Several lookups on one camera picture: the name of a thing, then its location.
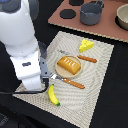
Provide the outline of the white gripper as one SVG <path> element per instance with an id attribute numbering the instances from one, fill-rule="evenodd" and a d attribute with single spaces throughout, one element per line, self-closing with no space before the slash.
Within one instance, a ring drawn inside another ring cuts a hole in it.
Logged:
<path id="1" fill-rule="evenodd" d="M 33 54 L 11 57 L 16 76 L 28 91 L 46 91 L 49 86 L 49 71 L 46 61 L 36 51 Z"/>

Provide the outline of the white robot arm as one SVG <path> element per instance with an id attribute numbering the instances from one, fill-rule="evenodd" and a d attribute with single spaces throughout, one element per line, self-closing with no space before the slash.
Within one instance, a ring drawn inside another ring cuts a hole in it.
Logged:
<path id="1" fill-rule="evenodd" d="M 48 68 L 33 26 L 38 12 L 38 0 L 0 0 L 0 41 L 26 94 L 45 92 L 49 86 Z"/>

